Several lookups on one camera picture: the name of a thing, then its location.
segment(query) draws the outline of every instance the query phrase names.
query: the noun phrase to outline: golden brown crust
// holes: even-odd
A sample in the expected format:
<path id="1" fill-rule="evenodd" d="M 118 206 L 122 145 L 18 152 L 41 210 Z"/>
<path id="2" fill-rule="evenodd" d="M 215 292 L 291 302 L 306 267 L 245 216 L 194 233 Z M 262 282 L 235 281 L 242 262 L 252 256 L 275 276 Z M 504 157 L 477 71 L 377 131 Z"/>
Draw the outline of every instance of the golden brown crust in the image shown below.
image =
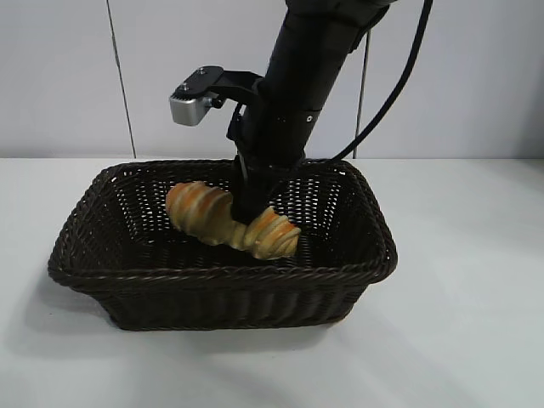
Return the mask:
<path id="1" fill-rule="evenodd" d="M 300 229 L 268 207 L 250 225 L 230 216 L 232 195 L 201 181 L 179 183 L 167 194 L 168 216 L 178 230 L 208 245 L 228 244 L 249 251 L 255 258 L 276 259 L 293 256 Z"/>

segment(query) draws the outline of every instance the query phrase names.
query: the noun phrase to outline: black bracket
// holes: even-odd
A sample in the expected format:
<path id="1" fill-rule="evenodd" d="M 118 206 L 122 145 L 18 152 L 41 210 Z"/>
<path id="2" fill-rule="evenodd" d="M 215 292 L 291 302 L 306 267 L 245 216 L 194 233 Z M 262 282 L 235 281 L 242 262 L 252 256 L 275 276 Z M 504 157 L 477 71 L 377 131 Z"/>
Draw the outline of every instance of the black bracket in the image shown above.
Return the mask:
<path id="1" fill-rule="evenodd" d="M 193 72 L 173 93 L 176 99 L 198 99 L 208 93 L 250 105 L 258 98 L 257 83 L 263 77 L 249 71 L 225 71 L 220 66 L 203 66 Z"/>

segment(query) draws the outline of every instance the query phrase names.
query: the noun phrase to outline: basket rim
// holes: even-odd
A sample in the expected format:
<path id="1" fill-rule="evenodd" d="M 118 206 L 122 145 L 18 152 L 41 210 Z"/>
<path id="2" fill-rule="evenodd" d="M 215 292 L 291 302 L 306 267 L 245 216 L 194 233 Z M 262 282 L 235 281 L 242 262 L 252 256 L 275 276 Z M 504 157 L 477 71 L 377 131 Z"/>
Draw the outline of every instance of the basket rim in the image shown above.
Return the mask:
<path id="1" fill-rule="evenodd" d="M 102 170 L 93 180 L 83 198 L 76 204 L 70 216 L 65 221 L 65 224 L 60 231 L 59 237 L 54 244 L 54 249 L 48 261 L 48 272 L 54 281 L 64 286 L 76 288 L 77 286 L 97 286 L 100 292 L 122 291 L 134 292 L 134 290 L 142 288 L 150 289 L 150 285 L 168 283 L 171 286 L 174 283 L 191 283 L 196 286 L 206 284 L 210 286 L 215 281 L 218 286 L 247 286 L 249 283 L 252 286 L 260 281 L 266 286 L 270 286 L 275 282 L 277 285 L 292 285 L 295 282 L 310 281 L 314 285 L 369 285 L 378 283 L 386 279 L 393 273 L 397 264 L 397 252 L 391 233 L 388 226 L 385 224 L 385 219 L 381 211 L 376 197 L 369 189 L 364 189 L 363 194 L 369 201 L 373 223 L 377 229 L 378 239 L 383 241 L 384 249 L 381 250 L 376 258 L 365 263 L 344 264 L 341 266 L 320 266 L 316 268 L 308 268 L 302 266 L 293 267 L 278 267 L 274 265 L 254 265 L 254 266 L 218 266 L 213 268 L 186 268 L 186 269 L 170 269 L 170 268 L 131 268 L 131 269 L 75 269 L 62 265 L 59 251 L 60 237 L 66 233 L 70 227 L 70 222 L 74 214 L 81 214 L 80 217 L 85 217 L 88 211 L 92 209 L 93 202 L 85 201 L 86 197 L 90 197 L 91 193 L 99 193 L 106 185 L 110 177 L 115 177 L 115 174 L 131 167 L 138 168 L 140 166 L 171 166 L 173 164 L 191 164 L 191 165 L 209 165 L 210 163 L 226 164 L 231 163 L 230 159 L 192 159 L 192 160 L 152 160 L 152 161 L 131 161 L 110 166 Z M 307 160 L 303 166 L 315 165 L 327 162 L 326 159 Z M 359 170 L 347 161 L 339 161 L 331 164 L 331 167 L 344 169 L 349 171 L 357 179 L 359 187 L 368 186 L 366 179 L 360 174 Z M 131 281 L 130 287 L 127 286 L 127 281 Z"/>

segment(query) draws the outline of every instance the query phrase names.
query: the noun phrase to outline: white wall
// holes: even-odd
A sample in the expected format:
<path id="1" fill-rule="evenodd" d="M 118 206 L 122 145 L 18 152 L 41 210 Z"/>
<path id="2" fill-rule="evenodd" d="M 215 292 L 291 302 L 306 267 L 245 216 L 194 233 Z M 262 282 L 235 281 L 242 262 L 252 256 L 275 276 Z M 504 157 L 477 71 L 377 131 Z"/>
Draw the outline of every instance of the white wall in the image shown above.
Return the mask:
<path id="1" fill-rule="evenodd" d="M 180 127 L 167 97 L 199 65 L 264 73 L 284 2 L 110 4 L 139 156 L 232 156 L 232 104 Z M 399 77 L 421 4 L 398 1 L 372 33 L 363 122 Z M 0 7 L 0 156 L 129 156 L 105 0 Z M 542 0 L 437 0 L 409 85 L 359 156 L 544 156 L 542 17 Z M 344 66 L 309 156 L 331 156 L 353 138 L 362 48 Z"/>
<path id="2" fill-rule="evenodd" d="M 105 3 L 0 4 L 0 157 L 129 156 Z"/>
<path id="3" fill-rule="evenodd" d="M 363 117 L 398 80 L 422 0 L 399 0 L 371 35 Z M 544 157 L 544 1 L 434 2 L 410 82 L 363 157 Z"/>

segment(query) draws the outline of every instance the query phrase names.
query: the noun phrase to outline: woven texture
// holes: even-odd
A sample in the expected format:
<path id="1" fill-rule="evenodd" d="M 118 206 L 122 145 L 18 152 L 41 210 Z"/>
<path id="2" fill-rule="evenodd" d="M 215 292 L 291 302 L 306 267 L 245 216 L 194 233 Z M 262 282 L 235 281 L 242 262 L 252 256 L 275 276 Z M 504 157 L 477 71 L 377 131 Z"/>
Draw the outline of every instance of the woven texture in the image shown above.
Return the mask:
<path id="1" fill-rule="evenodd" d="M 50 276 L 97 299 L 127 330 L 312 326 L 341 320 L 391 274 L 397 254 L 365 179 L 347 162 L 307 161 L 271 204 L 302 229 L 293 258 L 259 261 L 176 231 L 179 182 L 229 189 L 231 161 L 151 161 L 103 170 L 68 218 Z"/>

